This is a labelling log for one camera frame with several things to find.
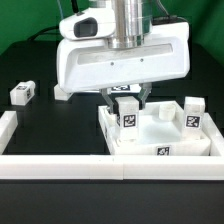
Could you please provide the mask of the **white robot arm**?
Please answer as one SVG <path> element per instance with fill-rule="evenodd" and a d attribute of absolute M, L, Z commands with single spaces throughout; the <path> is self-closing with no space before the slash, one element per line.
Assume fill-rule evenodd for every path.
<path fill-rule="evenodd" d="M 189 24 L 152 23 L 150 0 L 89 0 L 89 8 L 63 19 L 57 80 L 66 93 L 138 84 L 144 102 L 157 81 L 181 78 L 190 68 Z"/>

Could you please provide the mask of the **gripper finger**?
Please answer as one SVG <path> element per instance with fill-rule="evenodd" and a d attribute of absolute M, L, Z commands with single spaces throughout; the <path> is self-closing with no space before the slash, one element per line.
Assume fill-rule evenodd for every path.
<path fill-rule="evenodd" d="M 107 105 L 109 106 L 109 112 L 111 114 L 116 114 L 118 107 L 116 102 L 111 98 L 111 89 L 110 88 L 101 89 L 100 93 L 104 98 L 104 100 L 106 101 Z"/>
<path fill-rule="evenodd" d="M 146 104 L 146 100 L 149 96 L 149 94 L 151 93 L 152 90 L 152 84 L 150 82 L 148 83 L 142 83 L 140 85 L 141 89 L 140 92 L 138 94 L 138 99 L 140 101 L 139 105 L 141 109 L 145 108 L 145 104 Z"/>

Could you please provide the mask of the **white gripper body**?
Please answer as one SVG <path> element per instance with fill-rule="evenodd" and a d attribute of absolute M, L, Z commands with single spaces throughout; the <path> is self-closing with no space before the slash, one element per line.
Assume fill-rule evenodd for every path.
<path fill-rule="evenodd" d="M 141 22 L 135 14 L 117 18 L 107 8 L 89 8 L 62 20 L 59 87 L 74 93 L 186 76 L 189 25 L 156 25 L 144 32 Z"/>

